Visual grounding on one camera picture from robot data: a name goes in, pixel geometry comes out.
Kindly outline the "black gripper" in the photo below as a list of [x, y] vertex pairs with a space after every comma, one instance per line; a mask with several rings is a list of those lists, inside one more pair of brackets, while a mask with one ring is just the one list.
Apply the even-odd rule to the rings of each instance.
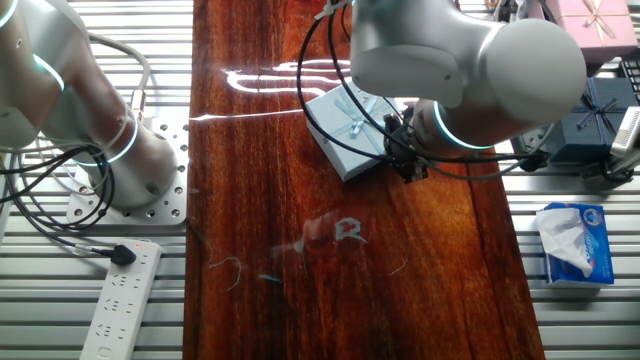
[[383, 140], [386, 154], [394, 158], [392, 168], [406, 184], [428, 177], [426, 162], [409, 151], [412, 147], [409, 121], [413, 115], [413, 108], [408, 107], [399, 115], [391, 113], [383, 117], [385, 130], [391, 135]]

